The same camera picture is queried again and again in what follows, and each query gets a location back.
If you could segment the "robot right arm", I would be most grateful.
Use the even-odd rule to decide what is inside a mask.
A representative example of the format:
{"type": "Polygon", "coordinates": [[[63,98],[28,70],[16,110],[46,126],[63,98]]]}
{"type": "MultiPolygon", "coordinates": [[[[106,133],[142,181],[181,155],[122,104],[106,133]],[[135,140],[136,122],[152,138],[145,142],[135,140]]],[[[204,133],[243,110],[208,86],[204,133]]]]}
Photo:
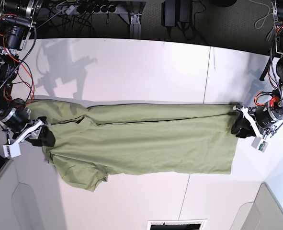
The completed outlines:
{"type": "Polygon", "coordinates": [[[35,20],[41,0],[2,0],[0,2],[0,121],[13,133],[16,141],[28,141],[37,147],[52,147],[55,137],[45,116],[31,118],[27,108],[34,99],[34,83],[27,83],[26,100],[11,95],[19,68],[26,68],[26,58],[19,58],[31,33],[36,34],[35,20]]]}

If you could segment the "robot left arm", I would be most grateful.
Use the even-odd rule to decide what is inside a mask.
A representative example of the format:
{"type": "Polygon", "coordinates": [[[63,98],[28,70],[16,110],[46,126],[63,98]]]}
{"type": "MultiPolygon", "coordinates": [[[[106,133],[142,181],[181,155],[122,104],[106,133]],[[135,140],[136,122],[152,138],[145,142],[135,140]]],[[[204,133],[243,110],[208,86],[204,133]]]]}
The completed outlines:
{"type": "Polygon", "coordinates": [[[240,115],[231,133],[238,138],[266,138],[277,132],[276,123],[283,123],[283,0],[272,1],[272,14],[274,36],[269,60],[260,81],[268,77],[273,91],[258,92],[254,97],[254,107],[235,106],[240,115]]]}

